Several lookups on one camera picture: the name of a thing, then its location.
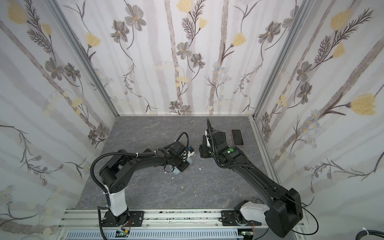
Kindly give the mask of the light blue case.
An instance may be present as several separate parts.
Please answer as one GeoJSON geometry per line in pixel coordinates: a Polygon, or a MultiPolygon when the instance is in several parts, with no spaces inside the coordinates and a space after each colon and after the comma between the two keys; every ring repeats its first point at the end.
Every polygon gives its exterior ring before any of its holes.
{"type": "Polygon", "coordinates": [[[181,163],[177,166],[172,166],[170,165],[170,170],[172,173],[174,173],[175,175],[178,175],[180,173],[182,173],[183,171],[186,170],[186,168],[189,166],[190,164],[189,163],[181,163]]]}

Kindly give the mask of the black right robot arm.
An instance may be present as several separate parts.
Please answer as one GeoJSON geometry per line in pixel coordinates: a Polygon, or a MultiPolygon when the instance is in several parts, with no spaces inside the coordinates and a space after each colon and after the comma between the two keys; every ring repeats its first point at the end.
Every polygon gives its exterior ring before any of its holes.
{"type": "Polygon", "coordinates": [[[264,198],[262,204],[242,201],[235,207],[232,217],[222,218],[224,223],[243,226],[249,222],[265,224],[278,237],[284,238],[302,220],[300,194],[270,179],[251,163],[242,150],[229,146],[224,132],[206,130],[199,151],[201,158],[213,158],[220,168],[232,170],[264,198]]]}

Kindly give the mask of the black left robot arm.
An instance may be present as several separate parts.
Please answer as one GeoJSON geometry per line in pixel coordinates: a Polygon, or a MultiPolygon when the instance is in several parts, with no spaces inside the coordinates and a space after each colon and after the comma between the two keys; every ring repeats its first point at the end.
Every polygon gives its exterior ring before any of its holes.
{"type": "Polygon", "coordinates": [[[100,185],[107,195],[109,212],[114,217],[119,217],[128,210],[125,188],[136,171],[150,167],[169,167],[170,172],[177,175],[193,162],[194,154],[193,147],[187,147],[179,141],[165,148],[153,151],[147,149],[143,153],[120,150],[105,154],[105,157],[110,159],[100,169],[99,176],[100,185]]]}

